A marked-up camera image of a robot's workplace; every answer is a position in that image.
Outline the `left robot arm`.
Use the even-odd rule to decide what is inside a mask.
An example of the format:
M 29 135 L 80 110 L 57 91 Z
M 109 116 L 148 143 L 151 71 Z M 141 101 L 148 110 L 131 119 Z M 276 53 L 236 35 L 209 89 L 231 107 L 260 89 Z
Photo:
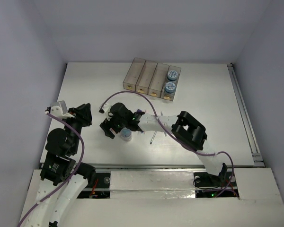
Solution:
M 93 166 L 71 157 L 84 149 L 81 130 L 92 124 L 91 105 L 67 108 L 64 101 L 52 103 L 45 111 L 63 128 L 51 130 L 47 136 L 45 161 L 35 204 L 20 220 L 20 227 L 61 227 L 75 200 L 85 187 L 93 186 Z

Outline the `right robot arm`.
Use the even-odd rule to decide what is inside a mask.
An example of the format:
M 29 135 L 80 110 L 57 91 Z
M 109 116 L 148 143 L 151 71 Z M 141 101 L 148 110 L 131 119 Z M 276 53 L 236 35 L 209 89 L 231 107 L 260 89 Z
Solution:
M 111 139 L 125 128 L 130 131 L 157 131 L 171 135 L 182 147 L 195 152 L 204 165 L 207 173 L 197 181 L 202 187 L 221 187 L 225 184 L 226 164 L 210 148 L 205 127 L 188 112 L 156 116 L 141 110 L 132 112 L 122 103 L 103 104 L 99 112 L 106 116 L 100 128 Z

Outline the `paperclip jar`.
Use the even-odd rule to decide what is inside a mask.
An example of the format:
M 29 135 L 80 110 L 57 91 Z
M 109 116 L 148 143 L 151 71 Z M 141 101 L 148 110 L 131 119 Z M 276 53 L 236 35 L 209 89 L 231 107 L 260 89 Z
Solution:
M 121 131 L 120 131 L 120 138 L 123 140 L 123 141 L 126 141 L 126 142 L 129 142 L 132 140 L 132 131 L 128 128 L 123 128 Z

